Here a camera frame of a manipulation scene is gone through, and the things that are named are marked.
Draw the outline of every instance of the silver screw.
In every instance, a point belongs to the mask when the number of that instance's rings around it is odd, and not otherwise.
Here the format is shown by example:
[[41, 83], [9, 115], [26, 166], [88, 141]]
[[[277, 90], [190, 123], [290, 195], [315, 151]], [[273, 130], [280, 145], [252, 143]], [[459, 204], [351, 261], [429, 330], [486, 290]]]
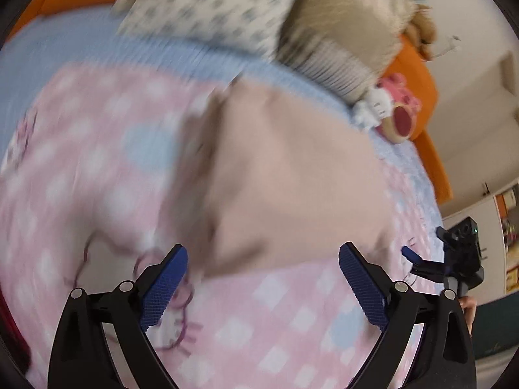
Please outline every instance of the silver screw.
[[81, 288], [74, 288], [71, 293], [70, 293], [70, 296], [72, 298], [79, 298], [83, 295], [83, 290]]
[[130, 280], [126, 280], [126, 281], [122, 282], [121, 285], [119, 285], [119, 289], [122, 292], [131, 291], [132, 288], [133, 288], [133, 282], [131, 282]]
[[407, 284], [405, 282], [402, 282], [401, 280], [398, 280], [394, 283], [394, 288], [398, 292], [407, 292], [407, 290], [409, 290], [409, 287], [407, 286]]
[[456, 293], [451, 289], [446, 289], [443, 293], [449, 300], [454, 300], [456, 298]]

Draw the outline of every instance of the human hand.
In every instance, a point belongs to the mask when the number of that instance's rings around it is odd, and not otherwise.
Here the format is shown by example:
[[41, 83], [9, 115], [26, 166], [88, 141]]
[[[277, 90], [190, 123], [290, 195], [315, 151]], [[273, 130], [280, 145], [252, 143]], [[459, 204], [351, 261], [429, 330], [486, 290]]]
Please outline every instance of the human hand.
[[461, 305], [461, 309], [463, 310], [469, 334], [472, 336], [472, 323], [474, 323], [474, 317], [476, 317], [476, 298], [471, 296], [461, 297], [459, 299], [459, 305]]

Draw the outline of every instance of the pink teddy bear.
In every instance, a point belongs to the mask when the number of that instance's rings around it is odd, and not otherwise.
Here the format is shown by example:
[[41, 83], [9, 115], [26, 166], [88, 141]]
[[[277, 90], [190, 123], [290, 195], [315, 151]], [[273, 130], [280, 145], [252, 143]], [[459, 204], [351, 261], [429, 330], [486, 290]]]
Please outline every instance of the pink teddy bear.
[[412, 135], [421, 109], [420, 100], [406, 88], [406, 85], [407, 80], [400, 73], [383, 77], [377, 82], [377, 87], [387, 90], [394, 101], [393, 114], [383, 119], [377, 130], [395, 144], [407, 140]]

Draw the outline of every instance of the brown teddy bear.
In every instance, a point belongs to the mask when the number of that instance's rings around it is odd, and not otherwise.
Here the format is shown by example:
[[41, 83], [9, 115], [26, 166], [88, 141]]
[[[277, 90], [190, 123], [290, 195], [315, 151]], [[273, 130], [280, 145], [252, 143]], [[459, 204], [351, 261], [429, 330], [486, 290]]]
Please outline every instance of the brown teddy bear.
[[418, 11], [409, 22], [404, 35], [418, 50], [425, 61], [433, 59], [430, 45], [438, 38], [438, 32], [434, 21], [427, 15], [431, 7], [418, 4]]

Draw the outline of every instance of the blue bedsheet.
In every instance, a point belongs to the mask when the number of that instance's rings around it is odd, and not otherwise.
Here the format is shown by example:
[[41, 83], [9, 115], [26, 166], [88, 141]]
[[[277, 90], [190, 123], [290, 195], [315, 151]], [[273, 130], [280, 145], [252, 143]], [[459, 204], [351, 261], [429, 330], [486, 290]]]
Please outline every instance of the blue bedsheet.
[[[243, 73], [313, 98], [350, 118], [343, 102], [284, 66], [193, 41], [119, 36], [116, 30], [120, 21], [107, 6], [72, 11], [35, 20], [4, 46], [0, 51], [0, 153], [4, 153], [16, 124], [38, 92], [64, 63], [74, 61], [140, 63], [183, 77], [222, 82]], [[425, 213], [433, 259], [442, 261], [442, 244], [434, 235], [442, 220], [414, 145], [406, 142], [394, 146], [375, 132], [370, 137], [378, 156], [412, 180], [417, 201]]]

